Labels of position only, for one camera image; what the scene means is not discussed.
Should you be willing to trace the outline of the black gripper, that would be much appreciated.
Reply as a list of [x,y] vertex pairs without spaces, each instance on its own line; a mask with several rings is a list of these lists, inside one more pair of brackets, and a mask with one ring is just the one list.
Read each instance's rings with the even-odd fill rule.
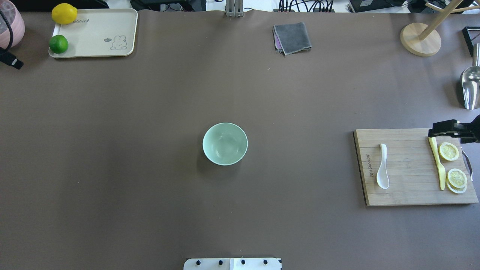
[[460,123],[454,119],[434,123],[428,131],[428,137],[439,136],[460,138],[461,144],[480,143],[480,116],[469,123]]

